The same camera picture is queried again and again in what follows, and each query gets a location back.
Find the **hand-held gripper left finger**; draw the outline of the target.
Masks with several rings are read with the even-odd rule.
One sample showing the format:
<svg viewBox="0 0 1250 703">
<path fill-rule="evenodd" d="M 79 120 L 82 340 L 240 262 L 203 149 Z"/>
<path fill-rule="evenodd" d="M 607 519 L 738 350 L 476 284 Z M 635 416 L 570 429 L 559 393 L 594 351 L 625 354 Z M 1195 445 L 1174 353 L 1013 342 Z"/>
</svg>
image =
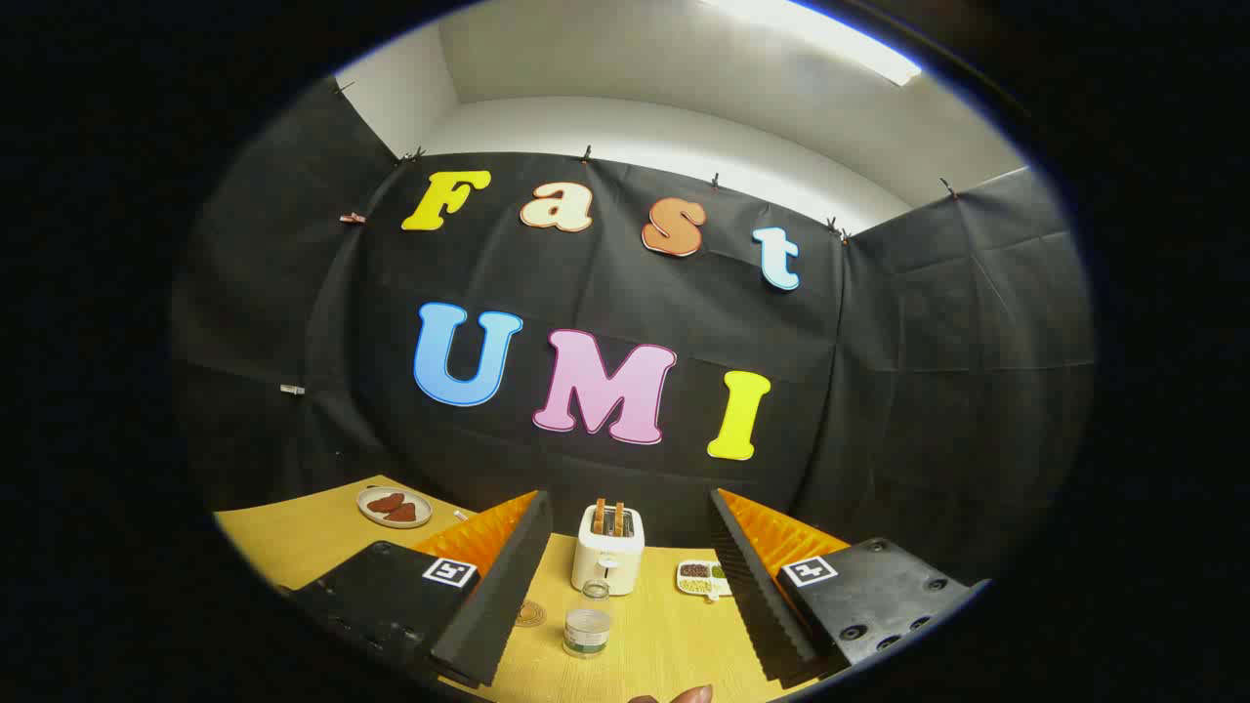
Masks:
<svg viewBox="0 0 1250 703">
<path fill-rule="evenodd" d="M 278 570 L 309 618 L 394 675 L 492 684 L 551 534 L 551 503 L 528 492 L 415 545 L 330 543 L 318 530 Z"/>
</svg>

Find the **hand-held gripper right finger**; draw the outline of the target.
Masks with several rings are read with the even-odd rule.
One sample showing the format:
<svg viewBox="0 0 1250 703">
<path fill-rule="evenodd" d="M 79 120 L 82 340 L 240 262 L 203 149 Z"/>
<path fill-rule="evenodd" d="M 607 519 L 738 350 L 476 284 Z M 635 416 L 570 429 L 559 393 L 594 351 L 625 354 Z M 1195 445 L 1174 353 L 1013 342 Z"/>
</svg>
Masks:
<svg viewBox="0 0 1250 703">
<path fill-rule="evenodd" d="M 725 489 L 709 494 L 712 548 L 768 680 L 844 675 L 919 640 L 988 588 L 894 540 L 840 540 Z"/>
</svg>

